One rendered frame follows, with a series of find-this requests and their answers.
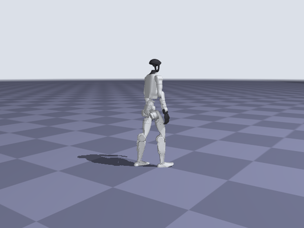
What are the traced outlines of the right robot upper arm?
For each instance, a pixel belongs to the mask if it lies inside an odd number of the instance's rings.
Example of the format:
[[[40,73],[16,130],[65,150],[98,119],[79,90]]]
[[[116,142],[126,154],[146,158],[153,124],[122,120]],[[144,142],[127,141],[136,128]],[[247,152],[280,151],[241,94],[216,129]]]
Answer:
[[[160,98],[162,92],[162,81],[163,81],[162,76],[155,75],[155,81],[157,84],[157,96]]]

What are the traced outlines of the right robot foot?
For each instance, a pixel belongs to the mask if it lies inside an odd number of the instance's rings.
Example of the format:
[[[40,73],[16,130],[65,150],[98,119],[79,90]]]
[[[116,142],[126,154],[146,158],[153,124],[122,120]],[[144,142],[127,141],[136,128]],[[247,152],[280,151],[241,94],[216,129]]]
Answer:
[[[162,163],[159,163],[157,165],[158,168],[161,168],[161,167],[170,167],[173,165],[173,162],[164,162],[164,164],[162,165]]]

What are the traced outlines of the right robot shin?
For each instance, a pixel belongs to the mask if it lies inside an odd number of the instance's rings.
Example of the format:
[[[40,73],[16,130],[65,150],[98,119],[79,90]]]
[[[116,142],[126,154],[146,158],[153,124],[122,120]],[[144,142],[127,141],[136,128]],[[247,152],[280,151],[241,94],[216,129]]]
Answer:
[[[157,148],[158,154],[160,156],[160,163],[164,164],[164,157],[165,157],[165,139],[161,136],[157,138]]]

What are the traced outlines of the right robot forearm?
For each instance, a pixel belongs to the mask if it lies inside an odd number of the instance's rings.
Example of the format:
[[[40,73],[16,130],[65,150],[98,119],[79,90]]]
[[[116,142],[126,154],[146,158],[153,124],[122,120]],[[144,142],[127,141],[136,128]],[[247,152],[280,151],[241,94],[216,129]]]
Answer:
[[[164,92],[161,92],[161,98],[159,99],[160,103],[161,103],[161,108],[162,110],[164,109],[165,112],[168,111],[167,109],[167,106],[166,106],[166,103],[165,103],[165,95],[164,95]]]

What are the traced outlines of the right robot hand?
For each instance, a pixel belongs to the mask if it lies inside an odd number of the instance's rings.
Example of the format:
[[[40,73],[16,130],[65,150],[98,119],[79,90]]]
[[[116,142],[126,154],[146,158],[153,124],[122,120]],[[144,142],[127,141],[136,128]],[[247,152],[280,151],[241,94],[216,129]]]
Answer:
[[[165,122],[163,124],[167,124],[169,122],[169,118],[170,118],[169,115],[167,114],[168,111],[165,112],[165,110],[163,109],[162,112],[164,114],[164,119],[165,119]]]

